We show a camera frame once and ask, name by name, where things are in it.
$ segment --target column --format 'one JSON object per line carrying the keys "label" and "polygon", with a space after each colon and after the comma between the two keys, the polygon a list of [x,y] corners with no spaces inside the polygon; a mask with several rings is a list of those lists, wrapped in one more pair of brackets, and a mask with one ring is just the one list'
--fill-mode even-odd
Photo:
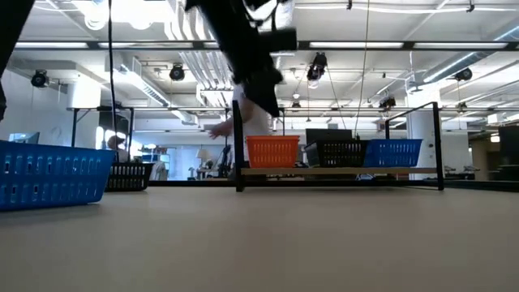
{"label": "column", "polygon": [[[407,92],[407,106],[418,107],[427,102],[437,101],[440,103],[440,88],[436,84],[428,84],[420,87],[422,91]],[[418,158],[417,167],[436,167],[435,154],[435,132],[432,110],[415,111],[407,115],[407,138],[422,139],[422,147]],[[436,174],[411,174],[410,179],[421,180],[425,178],[436,178]]]}
{"label": "column", "polygon": [[[96,108],[101,104],[101,86],[94,80],[80,76],[78,81],[68,86],[69,107]],[[99,126],[99,112],[91,111],[77,124],[75,146],[80,148],[96,147],[96,129]]]}

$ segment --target black plastic basket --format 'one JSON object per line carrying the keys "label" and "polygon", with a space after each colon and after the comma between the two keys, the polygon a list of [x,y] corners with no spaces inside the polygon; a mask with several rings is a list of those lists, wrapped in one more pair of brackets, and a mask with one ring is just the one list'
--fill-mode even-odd
{"label": "black plastic basket", "polygon": [[153,164],[114,162],[105,191],[144,191],[152,168]]}
{"label": "black plastic basket", "polygon": [[368,141],[317,140],[305,147],[310,167],[361,167]]}

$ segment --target computer monitor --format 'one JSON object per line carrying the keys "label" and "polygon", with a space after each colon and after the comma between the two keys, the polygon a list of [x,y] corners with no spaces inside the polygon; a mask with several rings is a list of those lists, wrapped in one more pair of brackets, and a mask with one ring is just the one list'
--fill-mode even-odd
{"label": "computer monitor", "polygon": [[353,139],[351,130],[336,129],[307,129],[307,144],[314,141],[333,141],[333,140],[351,140]]}
{"label": "computer monitor", "polygon": [[15,143],[38,144],[40,132],[36,133],[13,133],[9,135],[9,141]]}

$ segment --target lamp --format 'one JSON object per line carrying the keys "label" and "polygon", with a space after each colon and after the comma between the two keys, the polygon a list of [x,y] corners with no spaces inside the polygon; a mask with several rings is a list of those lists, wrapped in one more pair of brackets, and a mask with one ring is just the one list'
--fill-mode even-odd
{"label": "lamp", "polygon": [[211,156],[209,155],[209,151],[207,149],[199,149],[196,153],[196,158],[200,159],[200,168],[203,168],[204,162],[211,158]]}

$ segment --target orange plastic basket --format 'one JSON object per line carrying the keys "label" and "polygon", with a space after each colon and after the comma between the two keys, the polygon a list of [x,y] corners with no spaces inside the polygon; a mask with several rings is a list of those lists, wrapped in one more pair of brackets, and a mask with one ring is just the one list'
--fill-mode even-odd
{"label": "orange plastic basket", "polygon": [[294,167],[298,157],[298,135],[247,137],[251,168]]}

